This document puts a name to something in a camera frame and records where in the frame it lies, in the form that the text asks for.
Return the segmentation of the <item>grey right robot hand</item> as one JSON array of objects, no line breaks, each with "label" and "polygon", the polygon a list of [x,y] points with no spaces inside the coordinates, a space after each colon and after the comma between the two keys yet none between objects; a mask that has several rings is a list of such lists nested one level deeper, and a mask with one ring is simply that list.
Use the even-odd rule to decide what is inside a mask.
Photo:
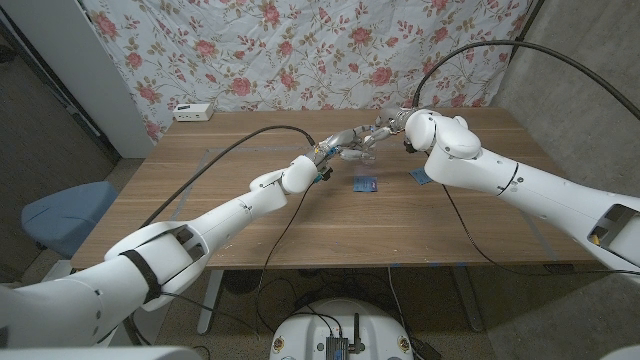
[{"label": "grey right robot hand", "polygon": [[409,117],[415,112],[415,109],[401,107],[381,109],[372,126],[371,134],[363,142],[363,148],[372,148],[377,142],[403,132]]}]

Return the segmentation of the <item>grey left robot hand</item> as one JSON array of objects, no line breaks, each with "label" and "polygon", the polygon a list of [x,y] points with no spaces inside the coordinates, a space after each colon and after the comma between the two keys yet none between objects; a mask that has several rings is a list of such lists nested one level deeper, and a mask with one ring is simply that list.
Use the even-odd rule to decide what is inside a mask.
[{"label": "grey left robot hand", "polygon": [[368,125],[361,125],[334,133],[315,145],[306,156],[318,170],[328,168],[330,161],[335,157],[344,161],[372,164],[376,160],[375,147],[363,148],[363,142],[370,129]]}]

